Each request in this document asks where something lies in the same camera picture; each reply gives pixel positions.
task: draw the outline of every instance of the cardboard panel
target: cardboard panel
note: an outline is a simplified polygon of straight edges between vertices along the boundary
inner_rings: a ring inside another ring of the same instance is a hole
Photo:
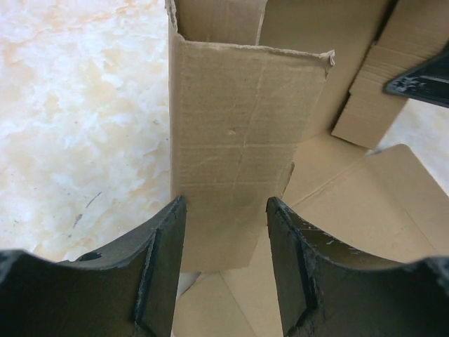
[[[449,253],[449,199],[405,145],[356,162],[293,209],[383,258],[410,262]]]
[[[296,51],[335,50],[335,66],[302,139],[330,130],[379,29],[390,0],[268,1],[260,44]]]
[[[177,300],[173,333],[177,337],[259,337],[220,274],[199,280]]]
[[[439,54],[449,36],[448,0],[400,0],[366,57],[333,135],[375,149],[406,103],[387,95],[394,77]]]
[[[268,230],[260,235],[247,268],[221,272],[223,280],[257,337],[282,335]]]
[[[176,0],[180,33],[190,41],[257,45],[267,0]]]
[[[181,32],[189,31],[193,16],[202,19],[200,5],[207,1],[180,2],[177,12],[174,3],[167,5],[172,196],[184,195],[189,209],[182,270],[243,267],[266,225],[260,214],[267,197],[280,197],[285,189],[295,147],[326,81],[333,52],[206,43],[229,39],[205,38],[198,33],[199,25],[189,34],[204,41],[188,41],[178,33],[178,25]],[[221,1],[215,10],[223,6],[240,5]],[[235,14],[234,9],[226,13]],[[206,6],[206,12],[212,10]],[[262,19],[261,11],[252,15]]]
[[[295,170],[282,200],[294,207],[345,172],[364,154],[364,149],[327,133],[301,143],[293,157]]]

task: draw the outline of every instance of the black plastic bracket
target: black plastic bracket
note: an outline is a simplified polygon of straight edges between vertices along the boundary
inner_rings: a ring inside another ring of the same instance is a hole
[[[384,91],[449,107],[449,44],[439,55],[392,79]]]
[[[267,205],[283,335],[449,336],[449,258],[400,264]]]
[[[0,336],[170,337],[186,212],[177,198],[74,262],[0,251]]]

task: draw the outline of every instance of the torn cardboard edge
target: torn cardboard edge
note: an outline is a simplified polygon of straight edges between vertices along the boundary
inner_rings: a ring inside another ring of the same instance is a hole
[[[283,55],[288,57],[294,57],[294,58],[318,58],[319,60],[323,61],[323,66],[326,69],[326,72],[328,73],[330,68],[335,65],[335,51],[327,51],[325,53],[308,53],[304,51],[296,51],[293,49],[286,49],[286,48],[272,48],[268,46],[259,46],[258,45],[258,39],[260,38],[260,30],[262,29],[262,26],[258,29],[257,38],[255,45],[241,45],[241,44],[233,44],[233,43],[220,43],[220,42],[207,42],[207,41],[190,41],[183,37],[183,35],[179,32],[178,25],[177,25],[177,18],[176,18],[176,6],[175,6],[175,0],[166,0],[166,9],[168,13],[168,17],[170,20],[170,28],[173,30],[173,36],[176,37],[176,39],[179,39],[184,44],[189,44],[192,46],[198,46],[198,47],[204,47],[204,48],[211,48],[216,49],[217,51],[222,51],[226,49],[237,49],[237,50],[252,50],[252,51],[262,51],[266,53],[271,53],[274,55]],[[262,24],[263,22],[263,16],[260,18],[260,22]]]
[[[179,337],[273,337],[281,331],[267,228],[250,265],[201,275],[178,300],[173,322]]]
[[[243,46],[226,32],[208,40],[227,43],[188,41],[177,17],[194,24],[188,15],[198,11],[177,13],[174,1],[167,9],[172,196],[183,195],[189,209],[182,271],[245,267],[266,225],[266,200],[281,197],[288,183],[334,53]],[[241,27],[254,34],[245,40],[256,40],[253,28]]]

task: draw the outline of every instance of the scratched black surface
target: scratched black surface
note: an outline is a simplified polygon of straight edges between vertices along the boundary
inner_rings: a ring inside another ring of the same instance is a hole
[[[449,44],[435,58],[391,80],[384,90],[449,107]]]
[[[178,198],[74,262],[0,251],[0,336],[169,337],[186,212]]]
[[[400,264],[372,256],[277,198],[267,216],[284,336],[449,336],[449,258]],[[308,292],[315,301],[304,305]]]

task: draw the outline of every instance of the black curved piece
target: black curved piece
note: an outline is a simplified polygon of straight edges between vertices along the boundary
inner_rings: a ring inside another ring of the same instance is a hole
[[[0,251],[0,336],[169,337],[186,212],[177,198],[74,262]]]
[[[449,336],[449,258],[372,256],[277,198],[267,215],[284,336]]]
[[[449,44],[434,58],[392,79],[384,91],[449,107]]]

